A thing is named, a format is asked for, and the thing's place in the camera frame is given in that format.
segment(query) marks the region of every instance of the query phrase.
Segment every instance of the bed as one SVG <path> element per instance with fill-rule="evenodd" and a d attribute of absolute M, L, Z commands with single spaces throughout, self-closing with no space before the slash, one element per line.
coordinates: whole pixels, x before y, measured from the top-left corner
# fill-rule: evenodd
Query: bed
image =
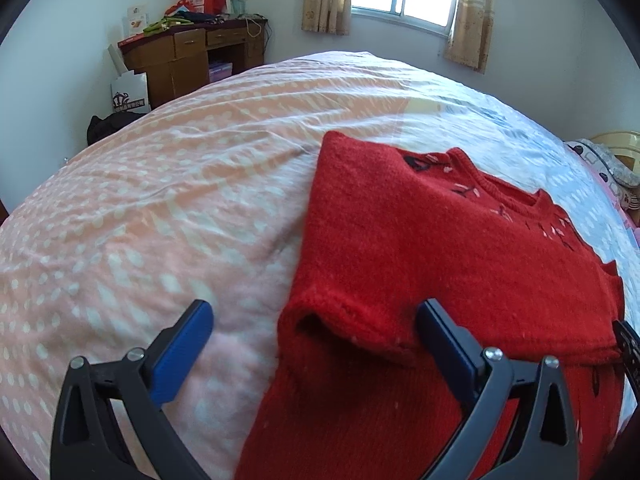
<path fill-rule="evenodd" d="M 212 478 L 232 478 L 276 368 L 275 323 L 331 129 L 414 152 L 460 146 L 480 169 L 546 189 L 603 261 L 617 261 L 625 317 L 640 328 L 638 245 L 548 131 L 493 97 L 367 53 L 263 66 L 84 150 L 0 228 L 0 423 L 38 478 L 48 478 L 69 360 L 146 347 L 194 298 L 212 304 L 216 328 L 165 412 Z M 635 406 L 627 384 L 620 420 Z"/>

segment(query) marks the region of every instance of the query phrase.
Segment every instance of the wall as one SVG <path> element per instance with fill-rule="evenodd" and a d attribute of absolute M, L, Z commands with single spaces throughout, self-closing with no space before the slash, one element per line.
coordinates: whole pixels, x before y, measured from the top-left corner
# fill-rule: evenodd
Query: wall
<path fill-rule="evenodd" d="M 270 19 L 268 60 L 324 50 L 368 50 L 496 96 L 553 133 L 571 133 L 584 0 L 495 0 L 495 28 L 485 75 L 440 57 L 444 39 L 412 28 L 354 16 L 349 36 L 300 30 L 302 0 L 248 0 Z"/>
<path fill-rule="evenodd" d="M 598 1 L 585 1 L 589 19 L 578 60 L 574 137 L 640 131 L 640 68 Z"/>
<path fill-rule="evenodd" d="M 0 46 L 0 198 L 11 211 L 86 146 L 91 116 L 111 113 L 106 53 L 127 7 L 158 19 L 177 0 L 31 0 Z"/>

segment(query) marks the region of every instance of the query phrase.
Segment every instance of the folded sweater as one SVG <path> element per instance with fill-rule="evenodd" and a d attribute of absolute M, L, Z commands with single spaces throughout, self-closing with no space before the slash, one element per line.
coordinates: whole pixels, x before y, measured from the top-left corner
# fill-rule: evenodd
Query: folded sweater
<path fill-rule="evenodd" d="M 462 416 L 415 334 L 426 298 L 483 346 L 560 358 L 588 478 L 622 402 L 615 262 L 600 261 L 545 191 L 482 173 L 460 149 L 420 155 L 329 132 L 278 322 L 280 363 L 236 479 L 417 479 Z"/>

